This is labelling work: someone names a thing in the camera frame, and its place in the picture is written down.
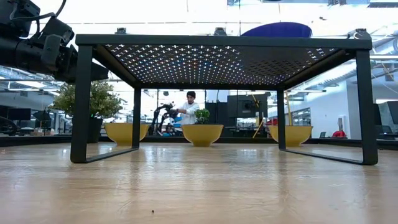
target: blue dome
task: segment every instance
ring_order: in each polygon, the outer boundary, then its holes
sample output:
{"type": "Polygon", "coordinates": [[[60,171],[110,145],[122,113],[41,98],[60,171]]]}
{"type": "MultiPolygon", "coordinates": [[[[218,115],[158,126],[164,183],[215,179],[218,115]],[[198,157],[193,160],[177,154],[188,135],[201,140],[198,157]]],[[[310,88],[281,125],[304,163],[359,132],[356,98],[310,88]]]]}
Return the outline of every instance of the blue dome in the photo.
{"type": "Polygon", "coordinates": [[[243,37],[302,37],[311,38],[312,30],[309,26],[296,22],[276,22],[253,28],[243,37]]]}

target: dark hair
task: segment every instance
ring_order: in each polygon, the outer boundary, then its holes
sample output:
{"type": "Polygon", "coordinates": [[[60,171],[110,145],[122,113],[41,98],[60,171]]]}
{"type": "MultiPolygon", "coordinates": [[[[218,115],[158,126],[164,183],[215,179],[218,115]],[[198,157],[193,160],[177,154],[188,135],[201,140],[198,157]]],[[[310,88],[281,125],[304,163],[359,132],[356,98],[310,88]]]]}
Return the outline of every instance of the dark hair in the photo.
{"type": "Polygon", "coordinates": [[[197,94],[196,94],[194,91],[189,91],[189,92],[187,93],[187,96],[192,96],[192,97],[196,98],[196,97],[197,97],[197,94]]]}

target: small plant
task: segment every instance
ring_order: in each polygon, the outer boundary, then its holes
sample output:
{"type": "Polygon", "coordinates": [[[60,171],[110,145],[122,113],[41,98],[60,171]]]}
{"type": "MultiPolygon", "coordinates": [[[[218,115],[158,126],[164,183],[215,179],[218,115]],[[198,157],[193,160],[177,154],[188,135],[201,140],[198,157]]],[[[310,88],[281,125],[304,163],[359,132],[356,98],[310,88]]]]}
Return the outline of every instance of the small plant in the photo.
{"type": "Polygon", "coordinates": [[[209,122],[210,112],[208,109],[201,109],[195,111],[197,117],[197,124],[207,124],[209,122]]]}
{"type": "MultiPolygon", "coordinates": [[[[90,91],[90,117],[112,118],[122,109],[121,99],[110,93],[113,86],[107,82],[91,82],[90,91]]],[[[75,110],[75,86],[63,84],[60,95],[54,99],[53,109],[63,110],[67,115],[73,116],[75,110]]]]}

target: white shirt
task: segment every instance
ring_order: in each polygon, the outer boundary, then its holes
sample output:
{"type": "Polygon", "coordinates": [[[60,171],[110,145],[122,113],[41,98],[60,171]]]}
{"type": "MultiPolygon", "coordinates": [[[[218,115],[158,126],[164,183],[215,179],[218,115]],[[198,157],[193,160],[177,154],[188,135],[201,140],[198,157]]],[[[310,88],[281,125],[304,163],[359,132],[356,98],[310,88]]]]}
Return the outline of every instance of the white shirt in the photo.
{"type": "Polygon", "coordinates": [[[182,106],[178,107],[178,109],[187,111],[186,114],[180,113],[181,121],[179,121],[178,123],[180,123],[181,125],[196,123],[197,117],[195,116],[195,111],[199,110],[198,103],[189,104],[188,102],[185,102],[182,106]]]}

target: wooden floor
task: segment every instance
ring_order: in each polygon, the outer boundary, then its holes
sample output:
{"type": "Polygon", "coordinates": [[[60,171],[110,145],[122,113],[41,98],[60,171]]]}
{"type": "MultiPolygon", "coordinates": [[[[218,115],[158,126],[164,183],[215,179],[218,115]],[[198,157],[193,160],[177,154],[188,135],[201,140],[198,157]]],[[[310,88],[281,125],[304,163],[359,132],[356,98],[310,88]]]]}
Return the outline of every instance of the wooden floor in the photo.
{"type": "MultiPolygon", "coordinates": [[[[398,220],[398,151],[377,166],[269,144],[142,144],[71,164],[69,144],[0,148],[0,223],[369,223],[398,220]]],[[[89,146],[90,154],[120,150],[89,146]]],[[[360,158],[358,149],[304,146],[360,158]]]]}

